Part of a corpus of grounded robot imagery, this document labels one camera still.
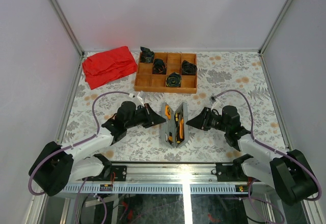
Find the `grey plastic tool case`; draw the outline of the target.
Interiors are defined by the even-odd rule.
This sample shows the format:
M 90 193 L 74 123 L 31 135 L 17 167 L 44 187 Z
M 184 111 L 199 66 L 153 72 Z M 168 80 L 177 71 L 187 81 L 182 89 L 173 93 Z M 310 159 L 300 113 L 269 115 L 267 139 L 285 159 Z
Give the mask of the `grey plastic tool case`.
M 166 122 L 160 124 L 160 141 L 166 145 L 169 145 L 172 148 L 180 148 L 183 145 L 186 145 L 189 140 L 189 128 L 188 125 L 186 125 L 186 122 L 188 121 L 187 103 L 182 102 L 176 110 L 172 110 L 172 108 L 170 107 L 171 120 L 168 120 L 165 115 L 166 105 L 168 105 L 166 102 L 162 103 L 161 105 L 161 116 L 166 119 Z M 177 139 L 176 139 L 177 133 L 176 133 L 176 127 L 174 121 L 175 113 L 180 113 L 180 119 L 183 118 L 184 121 L 184 141 L 179 144 L 177 143 Z M 173 142 L 171 144 L 168 142 L 169 132 L 173 134 Z

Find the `black yellow screwdriver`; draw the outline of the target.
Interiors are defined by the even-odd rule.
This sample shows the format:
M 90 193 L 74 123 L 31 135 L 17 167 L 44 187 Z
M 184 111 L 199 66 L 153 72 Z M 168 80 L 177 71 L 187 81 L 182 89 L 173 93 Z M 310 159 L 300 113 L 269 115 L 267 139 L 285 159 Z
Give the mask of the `black yellow screwdriver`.
M 180 132 L 180 113 L 175 113 L 174 115 L 176 133 Z

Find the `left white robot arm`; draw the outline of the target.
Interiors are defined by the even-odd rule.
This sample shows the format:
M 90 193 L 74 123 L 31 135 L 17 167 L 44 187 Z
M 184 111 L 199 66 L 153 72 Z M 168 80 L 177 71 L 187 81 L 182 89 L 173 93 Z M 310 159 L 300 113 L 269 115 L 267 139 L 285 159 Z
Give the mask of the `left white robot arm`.
M 136 106 L 124 101 L 94 135 L 66 147 L 55 142 L 46 144 L 29 170 L 29 181 L 35 181 L 51 197 L 72 181 L 113 180 L 112 163 L 102 152 L 124 138 L 129 128 L 150 128 L 165 121 L 147 103 Z

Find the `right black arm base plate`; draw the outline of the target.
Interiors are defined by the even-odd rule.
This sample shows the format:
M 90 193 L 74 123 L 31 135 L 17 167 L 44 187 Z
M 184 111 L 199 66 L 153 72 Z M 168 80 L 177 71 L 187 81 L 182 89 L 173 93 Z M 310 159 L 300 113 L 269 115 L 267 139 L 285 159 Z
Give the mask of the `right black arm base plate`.
M 244 173 L 239 163 L 216 163 L 215 169 L 219 182 L 249 181 L 249 177 Z

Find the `orange handled pliers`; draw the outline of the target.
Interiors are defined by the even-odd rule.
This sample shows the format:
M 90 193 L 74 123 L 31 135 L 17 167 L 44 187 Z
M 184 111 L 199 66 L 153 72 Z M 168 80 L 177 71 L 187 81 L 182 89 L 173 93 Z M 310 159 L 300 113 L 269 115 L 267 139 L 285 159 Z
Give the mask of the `orange handled pliers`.
M 181 143 L 184 141 L 184 121 L 183 118 L 179 119 L 179 126 L 177 128 L 176 139 L 177 143 Z

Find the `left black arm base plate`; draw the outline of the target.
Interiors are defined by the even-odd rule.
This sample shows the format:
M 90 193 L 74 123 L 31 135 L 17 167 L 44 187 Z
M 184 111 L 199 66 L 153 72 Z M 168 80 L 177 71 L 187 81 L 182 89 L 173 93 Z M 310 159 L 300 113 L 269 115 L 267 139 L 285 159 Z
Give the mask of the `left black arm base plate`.
M 125 182 L 127 176 L 126 165 L 112 165 L 105 167 L 102 171 L 102 181 Z

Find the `orange tape measure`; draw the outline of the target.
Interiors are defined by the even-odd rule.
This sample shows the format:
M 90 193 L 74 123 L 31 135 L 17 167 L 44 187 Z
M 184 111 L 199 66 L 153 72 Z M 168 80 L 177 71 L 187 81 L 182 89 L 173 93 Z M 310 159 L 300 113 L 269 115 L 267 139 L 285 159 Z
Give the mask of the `orange tape measure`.
M 165 115 L 168 120 L 171 120 L 171 109 L 168 105 L 165 106 Z

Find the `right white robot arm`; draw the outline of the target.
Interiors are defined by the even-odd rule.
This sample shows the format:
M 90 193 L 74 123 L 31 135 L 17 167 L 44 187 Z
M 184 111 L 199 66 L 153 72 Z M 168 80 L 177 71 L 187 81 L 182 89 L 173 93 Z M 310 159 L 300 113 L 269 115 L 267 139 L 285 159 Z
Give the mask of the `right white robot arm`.
M 216 165 L 217 172 L 226 173 L 221 180 L 256 179 L 272 187 L 289 206 L 308 201 L 313 194 L 321 196 L 320 184 L 303 153 L 299 150 L 281 151 L 258 142 L 242 126 L 236 107 L 227 105 L 221 113 L 205 107 L 198 116 L 187 121 L 187 125 L 203 131 L 219 130 L 224 133 L 229 146 L 243 153 L 231 165 Z

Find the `orange hex key set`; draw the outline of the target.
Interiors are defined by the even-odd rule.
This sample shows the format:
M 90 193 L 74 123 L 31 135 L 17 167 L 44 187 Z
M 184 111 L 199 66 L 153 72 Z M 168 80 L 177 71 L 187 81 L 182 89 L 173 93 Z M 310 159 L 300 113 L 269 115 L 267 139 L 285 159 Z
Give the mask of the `orange hex key set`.
M 168 142 L 170 144 L 173 142 L 173 134 L 171 132 L 169 132 L 169 135 L 168 135 Z

